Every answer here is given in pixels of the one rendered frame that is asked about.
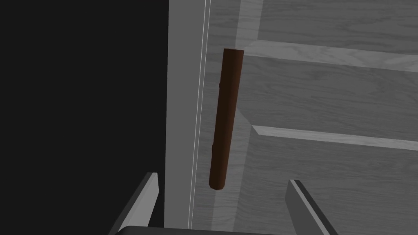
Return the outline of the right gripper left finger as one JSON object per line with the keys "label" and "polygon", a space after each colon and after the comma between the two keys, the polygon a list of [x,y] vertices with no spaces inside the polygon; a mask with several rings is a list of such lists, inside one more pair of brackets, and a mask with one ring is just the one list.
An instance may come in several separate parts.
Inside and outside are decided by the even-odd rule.
{"label": "right gripper left finger", "polygon": [[146,173],[140,185],[116,219],[109,235],[116,235],[127,226],[148,226],[158,195],[158,174]]}

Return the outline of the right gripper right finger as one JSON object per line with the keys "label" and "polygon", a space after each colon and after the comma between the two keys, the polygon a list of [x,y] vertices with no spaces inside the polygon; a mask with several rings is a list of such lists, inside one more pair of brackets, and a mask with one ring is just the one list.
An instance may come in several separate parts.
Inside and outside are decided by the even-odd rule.
{"label": "right gripper right finger", "polygon": [[339,235],[300,180],[290,180],[285,202],[297,235]]}

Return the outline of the grey wooden panelled door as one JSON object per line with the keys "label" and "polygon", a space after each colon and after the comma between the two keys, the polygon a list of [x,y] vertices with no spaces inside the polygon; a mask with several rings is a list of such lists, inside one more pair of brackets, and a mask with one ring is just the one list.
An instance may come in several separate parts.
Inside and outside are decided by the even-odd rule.
{"label": "grey wooden panelled door", "polygon": [[[245,56],[216,191],[225,48]],[[211,0],[191,228],[296,235],[290,180],[338,235],[418,235],[418,0]]]}

